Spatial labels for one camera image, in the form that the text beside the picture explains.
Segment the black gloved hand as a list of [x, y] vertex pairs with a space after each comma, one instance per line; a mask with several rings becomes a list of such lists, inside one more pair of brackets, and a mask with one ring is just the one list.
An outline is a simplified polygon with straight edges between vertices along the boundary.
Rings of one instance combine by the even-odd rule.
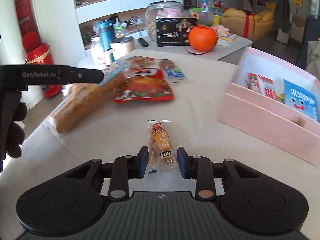
[[27, 106], [21, 102], [22, 93], [5, 93], [1, 90], [1, 172], [7, 154], [12, 158], [22, 156], [21, 145], [25, 140], [23, 128], [17, 124], [27, 116]]

